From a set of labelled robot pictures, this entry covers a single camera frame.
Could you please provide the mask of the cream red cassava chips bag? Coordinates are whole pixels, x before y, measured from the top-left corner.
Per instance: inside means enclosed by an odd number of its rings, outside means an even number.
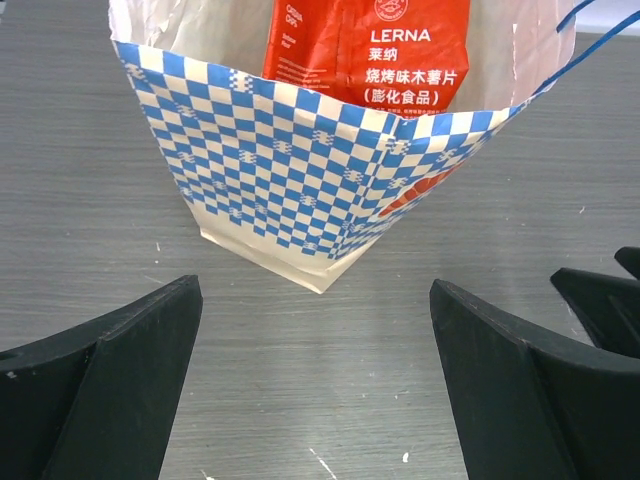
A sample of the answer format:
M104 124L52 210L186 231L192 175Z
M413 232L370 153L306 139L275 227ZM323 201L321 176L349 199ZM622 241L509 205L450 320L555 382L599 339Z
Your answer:
M469 71L468 0L276 1L264 77L404 117L447 110Z

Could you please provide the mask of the blue checkered paper bag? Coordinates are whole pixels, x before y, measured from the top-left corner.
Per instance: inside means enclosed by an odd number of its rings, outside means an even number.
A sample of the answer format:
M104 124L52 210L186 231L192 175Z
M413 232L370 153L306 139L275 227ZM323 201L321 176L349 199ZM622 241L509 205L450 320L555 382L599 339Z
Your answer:
M201 235L315 292L583 60L581 1L470 1L469 71L404 117L263 75L276 1L113 1L111 40Z

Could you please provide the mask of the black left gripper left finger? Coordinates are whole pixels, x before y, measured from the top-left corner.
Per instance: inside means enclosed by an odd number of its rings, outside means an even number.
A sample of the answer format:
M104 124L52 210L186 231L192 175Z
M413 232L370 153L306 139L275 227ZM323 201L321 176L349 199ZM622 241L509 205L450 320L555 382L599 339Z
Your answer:
M158 478L202 308L185 275L3 351L2 478Z

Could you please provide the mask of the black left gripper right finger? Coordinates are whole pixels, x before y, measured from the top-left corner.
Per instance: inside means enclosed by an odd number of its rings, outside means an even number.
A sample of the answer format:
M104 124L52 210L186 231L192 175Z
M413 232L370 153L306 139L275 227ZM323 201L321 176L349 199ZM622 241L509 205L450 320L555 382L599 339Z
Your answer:
M433 282L430 312L471 479L636 479L639 361Z

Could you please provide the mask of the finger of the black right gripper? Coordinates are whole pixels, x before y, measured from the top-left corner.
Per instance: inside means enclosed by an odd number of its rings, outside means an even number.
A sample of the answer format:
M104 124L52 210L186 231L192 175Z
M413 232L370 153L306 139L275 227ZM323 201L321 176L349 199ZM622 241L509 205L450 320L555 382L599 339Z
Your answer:
M618 264L629 272L635 279L640 279L640 248L624 246L614 254Z
M639 357L639 281L561 268L550 281L600 349Z

